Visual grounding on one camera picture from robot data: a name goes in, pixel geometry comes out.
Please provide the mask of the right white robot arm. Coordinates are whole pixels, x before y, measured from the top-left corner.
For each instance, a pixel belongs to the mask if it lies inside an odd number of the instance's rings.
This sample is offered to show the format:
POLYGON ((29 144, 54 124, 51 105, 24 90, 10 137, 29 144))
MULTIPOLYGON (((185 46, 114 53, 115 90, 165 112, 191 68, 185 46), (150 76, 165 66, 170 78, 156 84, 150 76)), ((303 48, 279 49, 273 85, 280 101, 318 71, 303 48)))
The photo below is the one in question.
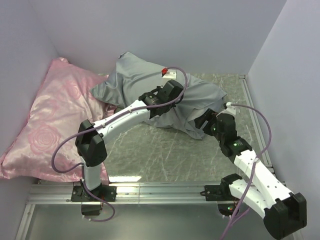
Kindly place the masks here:
POLYGON ((281 240, 306 227, 307 200, 283 185, 260 161, 238 135, 235 115, 231 105, 220 113, 208 109, 194 121, 196 128, 217 139, 222 153, 249 178, 246 182, 236 173, 223 178, 217 197, 244 202, 263 219, 269 234, 281 240))

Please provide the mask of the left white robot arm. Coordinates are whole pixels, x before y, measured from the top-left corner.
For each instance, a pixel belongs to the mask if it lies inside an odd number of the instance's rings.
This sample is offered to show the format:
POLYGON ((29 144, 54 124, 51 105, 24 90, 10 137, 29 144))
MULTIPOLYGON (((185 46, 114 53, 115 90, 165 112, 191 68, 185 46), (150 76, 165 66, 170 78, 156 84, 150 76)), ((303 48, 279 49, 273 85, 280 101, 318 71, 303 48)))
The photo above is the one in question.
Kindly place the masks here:
POLYGON ((83 121, 75 140, 77 153, 82 158, 83 195, 89 201, 104 196, 100 168, 107 158, 106 144, 135 125, 161 116, 182 101, 184 87, 169 80, 163 87, 143 93, 132 104, 110 117, 90 123, 83 121))

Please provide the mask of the grey pillowcase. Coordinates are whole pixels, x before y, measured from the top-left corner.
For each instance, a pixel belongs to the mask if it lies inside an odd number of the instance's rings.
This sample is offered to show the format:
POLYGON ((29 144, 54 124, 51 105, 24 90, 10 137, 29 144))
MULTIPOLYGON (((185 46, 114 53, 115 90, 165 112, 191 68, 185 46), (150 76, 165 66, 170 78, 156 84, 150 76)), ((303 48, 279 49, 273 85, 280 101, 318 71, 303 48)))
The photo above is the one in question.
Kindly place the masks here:
POLYGON ((176 83, 170 84, 161 73, 163 69, 161 65, 125 52, 116 61, 107 80, 95 85, 90 92, 97 100, 124 109, 156 87, 160 89, 150 99, 152 103, 167 103, 175 99, 184 85, 188 84, 182 100, 174 108, 165 106, 166 113, 156 115, 146 123, 157 128, 174 128, 196 140, 203 139, 205 134, 196 128, 195 119, 208 109, 220 111, 226 92, 212 82, 178 70, 173 77, 176 83))

